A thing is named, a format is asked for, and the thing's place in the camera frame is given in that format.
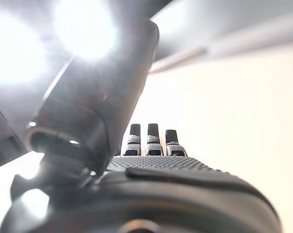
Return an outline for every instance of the white surface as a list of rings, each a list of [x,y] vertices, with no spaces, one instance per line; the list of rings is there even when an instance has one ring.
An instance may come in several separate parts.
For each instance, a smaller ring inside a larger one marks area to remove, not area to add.
[[[151,75],[132,123],[143,145],[148,123],[163,145],[176,129],[190,157],[256,186],[293,233],[293,45]]]

